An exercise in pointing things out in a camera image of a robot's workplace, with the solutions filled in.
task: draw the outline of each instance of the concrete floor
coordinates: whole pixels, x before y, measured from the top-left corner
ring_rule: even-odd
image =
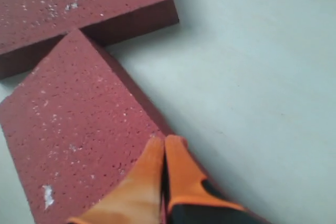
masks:
[[[273,223],[335,223],[336,1],[175,1],[179,26],[109,50],[230,195]],[[0,145],[0,220],[33,223]]]

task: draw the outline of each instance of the red speckled block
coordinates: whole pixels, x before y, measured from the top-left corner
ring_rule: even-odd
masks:
[[[0,79],[33,68],[69,29],[105,46],[176,24],[173,0],[0,0]]]
[[[38,224],[80,215],[124,177],[150,136],[172,132],[119,63],[78,30],[0,104],[0,123]],[[54,200],[47,208],[44,186]]]

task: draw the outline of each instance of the red brick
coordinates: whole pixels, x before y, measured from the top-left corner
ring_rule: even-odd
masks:
[[[63,223],[108,193],[151,135],[172,131],[119,63],[67,35],[0,104],[0,123],[36,223]],[[45,209],[43,185],[54,203]]]
[[[173,0],[0,0],[0,5],[0,78],[34,67],[70,28],[82,28],[105,46],[178,22]]]

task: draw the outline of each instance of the floor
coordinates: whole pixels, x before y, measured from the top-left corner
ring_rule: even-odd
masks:
[[[111,53],[231,196],[273,223],[334,223],[336,2],[175,1],[180,25]],[[0,220],[31,224],[0,145]]]

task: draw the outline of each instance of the porous red stone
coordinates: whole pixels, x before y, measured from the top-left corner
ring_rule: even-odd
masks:
[[[178,22],[173,0],[0,0],[0,9],[0,79],[31,69],[74,27],[105,46]]]
[[[67,35],[0,104],[0,123],[36,223],[63,223],[101,199],[152,135],[171,133],[119,63]],[[43,186],[54,202],[45,208]]]

